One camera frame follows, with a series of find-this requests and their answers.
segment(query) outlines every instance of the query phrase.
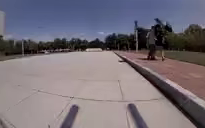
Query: lawn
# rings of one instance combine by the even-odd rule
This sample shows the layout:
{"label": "lawn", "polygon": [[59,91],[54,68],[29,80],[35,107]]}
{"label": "lawn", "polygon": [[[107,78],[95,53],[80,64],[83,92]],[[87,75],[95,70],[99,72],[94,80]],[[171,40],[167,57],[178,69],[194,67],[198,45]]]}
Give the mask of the lawn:
{"label": "lawn", "polygon": [[[148,51],[145,50],[140,52],[144,54],[148,53]],[[165,51],[165,56],[166,58],[205,66],[205,53],[187,51]]]}
{"label": "lawn", "polygon": [[11,59],[17,59],[17,58],[22,58],[22,57],[29,57],[29,56],[34,56],[33,55],[11,55],[11,56],[0,56],[0,61],[5,61],[5,60],[11,60]]}

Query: concrete plaza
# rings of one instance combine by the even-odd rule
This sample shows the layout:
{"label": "concrete plaza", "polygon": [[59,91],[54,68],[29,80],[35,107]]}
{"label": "concrete plaza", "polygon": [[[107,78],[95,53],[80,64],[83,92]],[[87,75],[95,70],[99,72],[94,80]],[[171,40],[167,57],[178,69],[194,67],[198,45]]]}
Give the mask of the concrete plaza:
{"label": "concrete plaza", "polygon": [[112,52],[73,52],[0,62],[0,117],[13,128],[59,128],[73,104],[73,128],[135,128],[134,103],[149,128],[195,126]]}

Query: sky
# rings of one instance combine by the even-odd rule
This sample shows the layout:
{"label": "sky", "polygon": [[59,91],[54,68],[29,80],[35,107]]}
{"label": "sky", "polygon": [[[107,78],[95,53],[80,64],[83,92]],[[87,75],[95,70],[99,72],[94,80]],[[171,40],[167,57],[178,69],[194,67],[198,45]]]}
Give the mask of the sky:
{"label": "sky", "polygon": [[101,40],[110,33],[134,32],[134,21],[150,28],[154,18],[175,32],[189,24],[205,27],[205,0],[0,0],[6,38],[48,41],[78,37]]}

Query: red brick walkway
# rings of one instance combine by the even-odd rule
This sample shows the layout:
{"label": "red brick walkway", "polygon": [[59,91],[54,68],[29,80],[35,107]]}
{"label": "red brick walkway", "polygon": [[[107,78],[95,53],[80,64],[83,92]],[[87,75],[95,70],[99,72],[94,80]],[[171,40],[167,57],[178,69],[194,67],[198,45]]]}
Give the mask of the red brick walkway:
{"label": "red brick walkway", "polygon": [[205,67],[167,59],[164,62],[161,59],[157,61],[148,61],[146,56],[139,53],[116,52],[124,55],[135,62],[152,69],[160,75],[178,83],[181,87],[191,91],[198,97],[205,100]]}

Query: concrete curb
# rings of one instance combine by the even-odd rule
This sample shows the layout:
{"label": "concrete curb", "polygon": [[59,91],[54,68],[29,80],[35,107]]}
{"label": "concrete curb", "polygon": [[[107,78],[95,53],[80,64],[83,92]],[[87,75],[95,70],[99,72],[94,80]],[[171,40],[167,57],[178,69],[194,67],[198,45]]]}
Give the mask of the concrete curb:
{"label": "concrete curb", "polygon": [[197,127],[205,128],[205,101],[151,69],[115,53],[164,93]]}

